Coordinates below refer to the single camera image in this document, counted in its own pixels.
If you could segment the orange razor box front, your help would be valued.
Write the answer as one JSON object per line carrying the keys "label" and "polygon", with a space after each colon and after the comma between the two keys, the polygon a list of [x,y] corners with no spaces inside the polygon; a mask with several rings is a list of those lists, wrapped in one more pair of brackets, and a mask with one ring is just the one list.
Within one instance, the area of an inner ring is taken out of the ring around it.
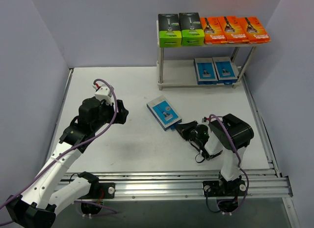
{"label": "orange razor box front", "polygon": [[236,16],[221,16],[217,18],[226,36],[227,43],[249,43],[248,36]]}

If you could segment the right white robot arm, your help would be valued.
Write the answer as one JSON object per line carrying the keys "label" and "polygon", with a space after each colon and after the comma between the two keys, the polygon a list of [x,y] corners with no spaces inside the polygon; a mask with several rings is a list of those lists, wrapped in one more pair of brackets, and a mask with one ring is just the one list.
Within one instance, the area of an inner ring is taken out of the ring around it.
{"label": "right white robot arm", "polygon": [[192,121],[176,124],[175,130],[203,158],[198,163],[224,156],[218,189],[224,195],[233,192],[235,181],[240,180],[243,174],[242,159],[254,138],[253,128],[233,114],[210,114],[202,123]]}

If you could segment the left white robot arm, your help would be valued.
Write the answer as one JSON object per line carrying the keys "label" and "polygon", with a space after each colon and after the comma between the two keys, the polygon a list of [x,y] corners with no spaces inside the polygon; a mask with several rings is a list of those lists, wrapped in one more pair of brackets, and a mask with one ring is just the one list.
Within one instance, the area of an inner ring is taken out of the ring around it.
{"label": "left white robot arm", "polygon": [[122,100],[114,102],[96,97],[83,100],[78,115],[63,131],[50,159],[29,186],[11,195],[5,207],[13,222],[25,228],[50,228],[58,213],[77,199],[98,199],[105,190],[97,176],[81,172],[55,192],[69,167],[98,137],[101,127],[124,124],[129,112]]}

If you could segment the orange razor box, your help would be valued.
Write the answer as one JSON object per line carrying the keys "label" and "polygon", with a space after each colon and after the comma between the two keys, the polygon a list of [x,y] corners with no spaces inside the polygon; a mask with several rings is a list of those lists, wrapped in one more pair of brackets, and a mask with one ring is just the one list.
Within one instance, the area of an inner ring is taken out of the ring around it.
{"label": "orange razor box", "polygon": [[236,16],[221,16],[217,18],[226,36],[227,43],[249,43],[248,36]]}
{"label": "orange razor box", "polygon": [[242,17],[238,18],[238,21],[245,31],[249,43],[261,44],[271,41],[270,36],[257,17]]}
{"label": "orange razor box", "polygon": [[217,17],[201,17],[205,44],[227,44],[227,38]]}

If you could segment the black green razor box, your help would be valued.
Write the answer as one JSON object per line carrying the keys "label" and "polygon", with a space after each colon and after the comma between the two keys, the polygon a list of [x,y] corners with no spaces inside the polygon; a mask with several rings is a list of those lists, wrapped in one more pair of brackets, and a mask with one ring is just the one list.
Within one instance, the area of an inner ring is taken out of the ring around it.
{"label": "black green razor box", "polygon": [[198,12],[179,13],[182,46],[202,46],[205,34]]}
{"label": "black green razor box", "polygon": [[182,33],[178,14],[158,14],[158,37],[161,48],[181,46]]}

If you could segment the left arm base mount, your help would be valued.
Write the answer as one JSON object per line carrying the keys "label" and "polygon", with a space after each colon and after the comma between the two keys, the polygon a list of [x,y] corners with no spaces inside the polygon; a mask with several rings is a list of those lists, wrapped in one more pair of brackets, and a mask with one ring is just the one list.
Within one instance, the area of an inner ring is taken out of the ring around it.
{"label": "left arm base mount", "polygon": [[[88,194],[80,197],[81,200],[94,200],[94,203],[99,205],[103,205],[105,199],[113,198],[115,198],[115,183],[111,182],[97,183],[96,185],[92,185]],[[83,214],[87,215],[100,215],[102,210],[102,208],[99,206],[86,203],[81,203],[80,209]]]}

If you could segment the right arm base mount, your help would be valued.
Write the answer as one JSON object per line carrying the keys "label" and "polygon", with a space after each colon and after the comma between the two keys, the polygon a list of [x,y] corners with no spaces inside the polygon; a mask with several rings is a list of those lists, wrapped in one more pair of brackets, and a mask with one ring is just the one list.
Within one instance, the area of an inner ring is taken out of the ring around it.
{"label": "right arm base mount", "polygon": [[[241,203],[239,198],[243,199],[247,196],[247,186],[242,179],[235,181],[203,181],[203,194],[206,200],[206,207],[211,213],[221,213],[231,216],[236,212]],[[209,207],[209,198],[216,198],[216,209]]]}

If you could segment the blue razor box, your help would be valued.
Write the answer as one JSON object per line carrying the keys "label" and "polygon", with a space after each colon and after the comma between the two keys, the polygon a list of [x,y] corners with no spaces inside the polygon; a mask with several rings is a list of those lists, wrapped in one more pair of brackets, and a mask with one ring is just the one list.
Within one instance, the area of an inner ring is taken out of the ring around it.
{"label": "blue razor box", "polygon": [[216,85],[218,77],[214,67],[213,59],[210,58],[195,58],[193,61],[196,82],[198,85]]}
{"label": "blue razor box", "polygon": [[233,85],[238,81],[238,69],[230,57],[213,57],[212,60],[219,84]]}
{"label": "blue razor box", "polygon": [[148,102],[146,106],[164,131],[174,129],[175,125],[182,121],[182,117],[164,95]]}

